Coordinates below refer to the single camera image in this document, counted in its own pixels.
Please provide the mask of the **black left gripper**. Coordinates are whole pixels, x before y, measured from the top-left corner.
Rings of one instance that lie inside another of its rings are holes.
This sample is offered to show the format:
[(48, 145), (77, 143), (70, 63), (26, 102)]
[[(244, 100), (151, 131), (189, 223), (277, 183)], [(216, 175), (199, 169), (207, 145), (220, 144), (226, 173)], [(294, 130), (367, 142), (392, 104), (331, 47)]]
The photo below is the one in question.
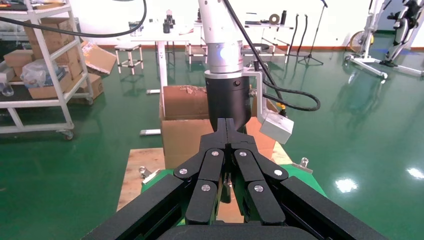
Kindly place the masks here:
[[(249, 96), (250, 79), (247, 76), (226, 79), (206, 78), (206, 95), (209, 121), (214, 131), (218, 129), (218, 119), (233, 119), (235, 129), (246, 132), (246, 124), (252, 117)], [(231, 203), (230, 177), (223, 175), (221, 202)]]

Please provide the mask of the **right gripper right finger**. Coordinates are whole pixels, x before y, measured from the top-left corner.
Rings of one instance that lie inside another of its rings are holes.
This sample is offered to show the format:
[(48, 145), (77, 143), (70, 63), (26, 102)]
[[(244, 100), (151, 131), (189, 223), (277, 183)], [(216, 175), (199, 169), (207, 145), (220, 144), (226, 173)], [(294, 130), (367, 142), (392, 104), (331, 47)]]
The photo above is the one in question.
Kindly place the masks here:
[(231, 180), (246, 230), (256, 240), (382, 240), (384, 235), (261, 155), (254, 138), (227, 120)]

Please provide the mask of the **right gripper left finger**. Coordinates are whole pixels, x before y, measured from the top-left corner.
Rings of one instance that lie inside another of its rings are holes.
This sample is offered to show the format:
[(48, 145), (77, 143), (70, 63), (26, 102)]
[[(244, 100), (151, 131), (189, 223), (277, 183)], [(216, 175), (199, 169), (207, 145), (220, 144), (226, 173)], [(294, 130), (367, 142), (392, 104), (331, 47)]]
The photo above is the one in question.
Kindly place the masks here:
[(208, 225), (220, 200), (227, 125), (217, 121), (203, 135), (198, 153), (83, 237), (85, 240), (191, 240)]

